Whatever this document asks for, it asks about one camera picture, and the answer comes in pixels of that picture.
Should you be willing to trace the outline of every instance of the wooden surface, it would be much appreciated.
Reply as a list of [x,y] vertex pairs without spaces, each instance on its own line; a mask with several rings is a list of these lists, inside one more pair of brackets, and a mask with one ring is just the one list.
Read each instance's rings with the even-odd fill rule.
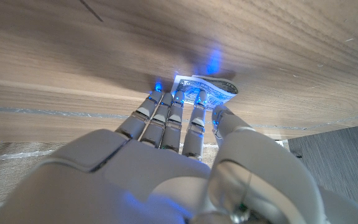
[[358,202],[358,127],[288,141],[325,189]]
[[[358,125],[358,1],[86,3],[102,22],[77,0],[0,1],[0,108],[129,115],[155,82],[214,62],[239,87],[227,106],[272,138]],[[17,111],[0,112],[0,141],[121,122]]]

